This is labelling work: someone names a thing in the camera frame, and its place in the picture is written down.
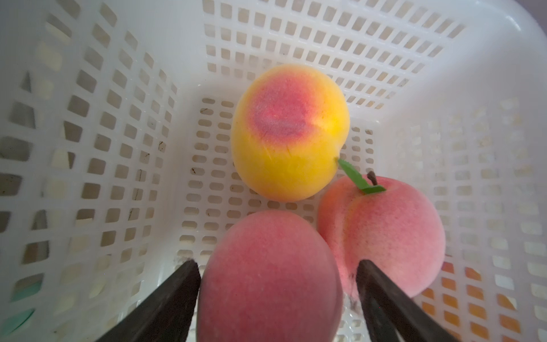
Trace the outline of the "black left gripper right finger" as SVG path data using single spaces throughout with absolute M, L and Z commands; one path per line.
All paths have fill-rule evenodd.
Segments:
M 356 286 L 371 341 L 456 341 L 372 261 L 359 262 Z

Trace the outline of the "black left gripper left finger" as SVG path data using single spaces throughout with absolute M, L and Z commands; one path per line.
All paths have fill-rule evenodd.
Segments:
M 198 264 L 187 260 L 100 341 L 186 341 L 201 284 Z

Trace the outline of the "small pink peach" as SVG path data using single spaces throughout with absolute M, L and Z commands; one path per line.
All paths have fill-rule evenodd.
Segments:
M 413 186 L 339 160 L 345 176 L 321 198 L 317 230 L 338 265 L 344 292 L 358 300 L 360 261 L 372 261 L 409 297 L 421 294 L 444 262 L 445 232 L 434 205 Z

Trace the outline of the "pink peach with leaf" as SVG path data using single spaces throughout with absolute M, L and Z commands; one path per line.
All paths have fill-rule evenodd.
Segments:
M 198 341 L 332 341 L 343 310 L 333 254 L 302 217 L 257 212 L 237 222 L 206 265 Z

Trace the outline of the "yellow peach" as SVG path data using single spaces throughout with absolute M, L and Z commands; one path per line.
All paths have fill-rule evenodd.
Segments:
M 310 66 L 285 64 L 256 79 L 238 102 L 232 159 L 244 184 L 259 195 L 300 201 L 332 181 L 349 130 L 338 85 Z

